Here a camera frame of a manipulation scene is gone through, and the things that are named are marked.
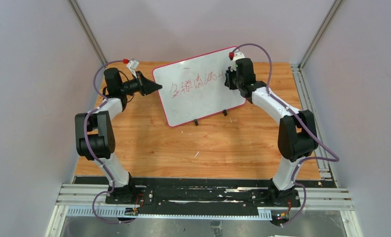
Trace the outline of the pink framed whiteboard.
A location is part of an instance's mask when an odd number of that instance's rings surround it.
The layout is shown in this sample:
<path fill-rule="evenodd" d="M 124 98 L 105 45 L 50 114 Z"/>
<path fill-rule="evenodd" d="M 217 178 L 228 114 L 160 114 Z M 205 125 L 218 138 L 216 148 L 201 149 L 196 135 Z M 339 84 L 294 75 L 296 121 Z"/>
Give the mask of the pink framed whiteboard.
<path fill-rule="evenodd" d="M 233 46 L 156 67 L 159 96 L 167 124 L 175 127 L 245 104 L 238 90 L 224 85 Z"/>

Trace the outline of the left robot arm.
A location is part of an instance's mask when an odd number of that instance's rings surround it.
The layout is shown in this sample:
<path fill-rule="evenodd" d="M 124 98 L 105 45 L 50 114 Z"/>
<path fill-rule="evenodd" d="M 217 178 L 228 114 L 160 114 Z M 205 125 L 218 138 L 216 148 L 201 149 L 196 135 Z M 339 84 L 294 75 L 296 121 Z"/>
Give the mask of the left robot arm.
<path fill-rule="evenodd" d="M 116 141 L 112 119 L 122 113 L 127 97 L 140 93 L 149 95 L 162 89 L 162 85 L 147 79 L 136 71 L 131 80 L 123 81 L 117 68 L 104 72 L 106 88 L 102 103 L 87 113 L 75 116 L 76 149 L 78 155 L 94 162 L 108 180 L 106 202 L 130 204 L 140 196 L 131 174 L 121 165 L 115 154 Z"/>

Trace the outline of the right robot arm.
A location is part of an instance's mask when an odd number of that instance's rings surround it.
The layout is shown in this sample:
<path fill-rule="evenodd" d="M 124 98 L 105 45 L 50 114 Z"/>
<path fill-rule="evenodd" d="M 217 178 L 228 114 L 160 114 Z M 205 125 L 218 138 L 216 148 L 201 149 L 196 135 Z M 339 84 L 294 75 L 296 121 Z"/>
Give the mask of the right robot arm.
<path fill-rule="evenodd" d="M 309 110 L 301 111 L 286 104 L 258 81 L 251 59 L 233 57 L 226 70 L 225 86 L 239 90 L 251 104 L 263 109 L 279 126 L 277 146 L 282 156 L 277 172 L 271 179 L 263 202 L 275 206 L 286 205 L 295 198 L 295 180 L 303 158 L 310 156 L 318 147 L 314 140 L 316 127 L 314 115 Z"/>

